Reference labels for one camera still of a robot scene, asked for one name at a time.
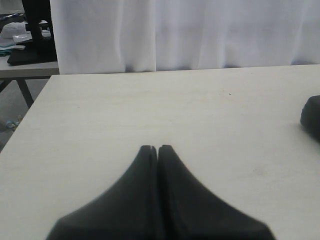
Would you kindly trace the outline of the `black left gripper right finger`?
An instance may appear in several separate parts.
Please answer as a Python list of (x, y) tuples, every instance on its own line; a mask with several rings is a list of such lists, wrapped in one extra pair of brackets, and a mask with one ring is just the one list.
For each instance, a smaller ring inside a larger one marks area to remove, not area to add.
[(271, 240), (269, 227), (232, 207), (188, 170), (170, 145), (158, 151), (157, 176), (168, 240)]

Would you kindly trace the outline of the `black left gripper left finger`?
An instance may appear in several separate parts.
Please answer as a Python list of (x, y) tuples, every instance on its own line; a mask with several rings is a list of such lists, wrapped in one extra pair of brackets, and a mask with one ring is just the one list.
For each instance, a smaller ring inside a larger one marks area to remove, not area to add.
[(156, 149), (141, 146), (117, 182), (85, 206), (60, 218), (47, 239), (160, 239)]

